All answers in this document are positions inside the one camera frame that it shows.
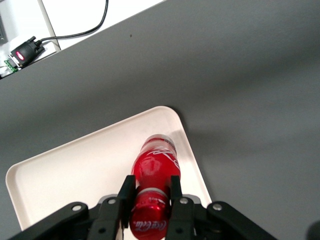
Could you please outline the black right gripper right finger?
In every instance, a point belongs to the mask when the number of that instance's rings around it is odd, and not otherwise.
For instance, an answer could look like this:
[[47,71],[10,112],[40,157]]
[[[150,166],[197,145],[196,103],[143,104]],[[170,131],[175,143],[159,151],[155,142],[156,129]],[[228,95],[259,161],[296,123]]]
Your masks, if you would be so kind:
[[274,240],[275,237],[224,201],[203,207],[195,195],[183,195],[180,177],[171,176],[171,216],[167,240]]

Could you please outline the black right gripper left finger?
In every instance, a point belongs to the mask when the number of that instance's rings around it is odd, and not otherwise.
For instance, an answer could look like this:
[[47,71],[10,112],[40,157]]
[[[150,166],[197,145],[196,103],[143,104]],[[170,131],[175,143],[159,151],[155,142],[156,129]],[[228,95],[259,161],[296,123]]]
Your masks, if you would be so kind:
[[126,176],[118,194],[102,197],[89,208],[72,202],[11,237],[12,240],[122,240],[128,227],[136,178]]

